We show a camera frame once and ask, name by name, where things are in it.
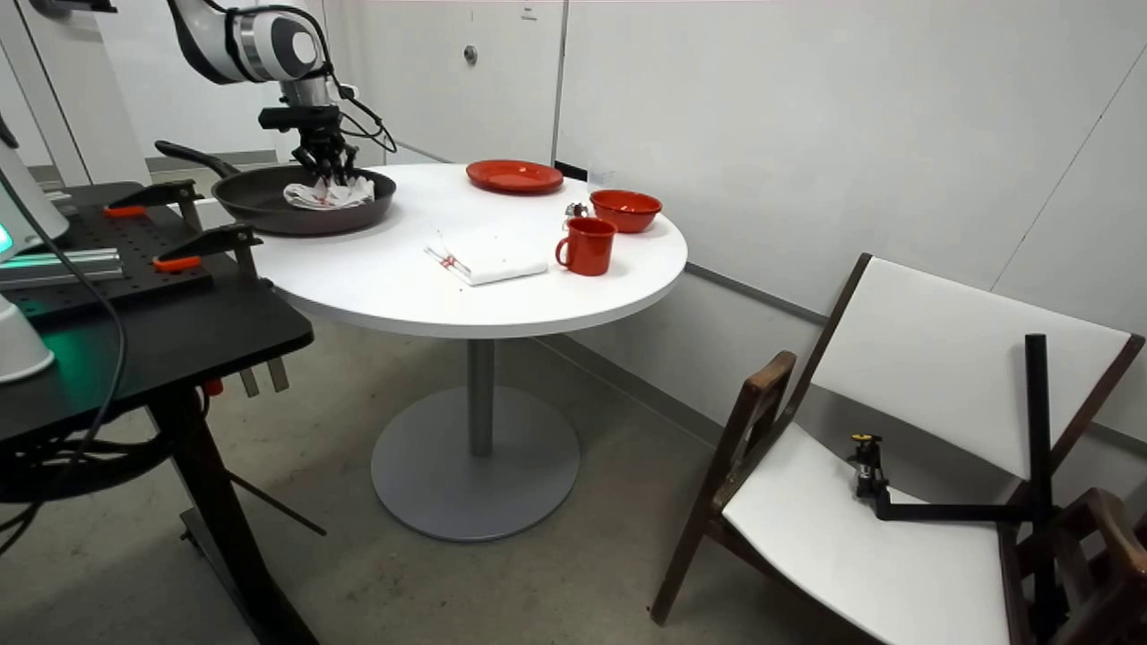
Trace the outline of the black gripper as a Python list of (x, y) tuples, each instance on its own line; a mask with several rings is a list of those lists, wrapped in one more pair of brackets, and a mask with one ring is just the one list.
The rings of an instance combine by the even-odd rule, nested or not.
[(257, 112), (263, 129), (293, 129), (299, 146), (293, 156), (306, 169), (353, 169), (357, 146), (340, 132), (340, 112), (337, 109), (263, 109)]

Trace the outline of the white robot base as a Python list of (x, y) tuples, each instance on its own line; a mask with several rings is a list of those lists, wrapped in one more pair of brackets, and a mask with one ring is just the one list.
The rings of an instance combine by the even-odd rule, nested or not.
[[(49, 204), (16, 146), (0, 142), (0, 263), (59, 239), (69, 220)], [(0, 295), (0, 383), (29, 378), (55, 367), (55, 351), (27, 312)]]

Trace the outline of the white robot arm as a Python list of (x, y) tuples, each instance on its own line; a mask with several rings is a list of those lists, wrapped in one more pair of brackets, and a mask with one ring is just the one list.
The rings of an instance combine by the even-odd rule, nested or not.
[(293, 3), (221, 7), (165, 0), (178, 49), (216, 87), (275, 81), (279, 103), (257, 112), (263, 129), (293, 129), (293, 156), (322, 177), (353, 165), (340, 132), (340, 87), (322, 25)]

